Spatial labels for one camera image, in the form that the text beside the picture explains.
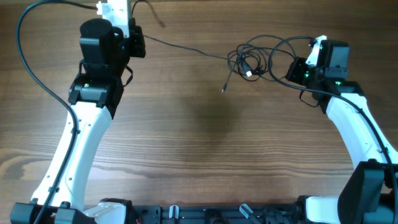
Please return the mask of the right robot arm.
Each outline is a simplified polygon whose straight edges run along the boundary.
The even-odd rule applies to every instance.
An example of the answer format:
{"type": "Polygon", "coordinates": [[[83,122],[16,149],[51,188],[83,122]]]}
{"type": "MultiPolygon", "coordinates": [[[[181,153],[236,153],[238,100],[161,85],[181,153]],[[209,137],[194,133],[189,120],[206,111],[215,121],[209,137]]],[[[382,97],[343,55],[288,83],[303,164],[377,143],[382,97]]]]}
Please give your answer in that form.
{"type": "Polygon", "coordinates": [[[305,218],[314,223],[397,223],[397,151],[371,115],[359,84],[347,79],[349,45],[323,35],[310,46],[308,58],[295,58],[285,77],[313,91],[339,131],[354,172],[338,196],[305,197],[305,218]]]}

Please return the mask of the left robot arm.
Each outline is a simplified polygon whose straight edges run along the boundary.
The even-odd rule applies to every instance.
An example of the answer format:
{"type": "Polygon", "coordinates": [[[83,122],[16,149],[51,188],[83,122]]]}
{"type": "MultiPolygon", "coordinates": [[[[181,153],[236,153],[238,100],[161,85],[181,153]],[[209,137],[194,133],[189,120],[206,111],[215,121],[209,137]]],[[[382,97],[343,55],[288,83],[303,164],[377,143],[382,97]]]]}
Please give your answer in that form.
{"type": "Polygon", "coordinates": [[[29,203],[15,203],[11,223],[137,223],[131,201],[104,198],[84,208],[85,189],[99,143],[128,82],[121,80],[132,57],[146,55],[140,26],[107,19],[80,27],[83,59],[68,94],[68,116],[50,167],[29,203]]]}

